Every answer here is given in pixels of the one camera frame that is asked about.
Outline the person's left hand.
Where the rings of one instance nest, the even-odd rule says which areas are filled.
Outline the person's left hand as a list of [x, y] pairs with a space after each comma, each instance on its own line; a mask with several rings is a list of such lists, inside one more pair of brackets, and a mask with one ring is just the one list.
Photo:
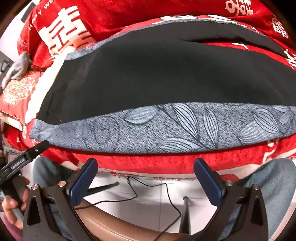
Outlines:
[[4, 199], [1, 203], [4, 216], [7, 218], [9, 224], [16, 228], [23, 229], [23, 213], [27, 206], [29, 197], [30, 181], [23, 177], [17, 176], [12, 181], [6, 182], [2, 191]]

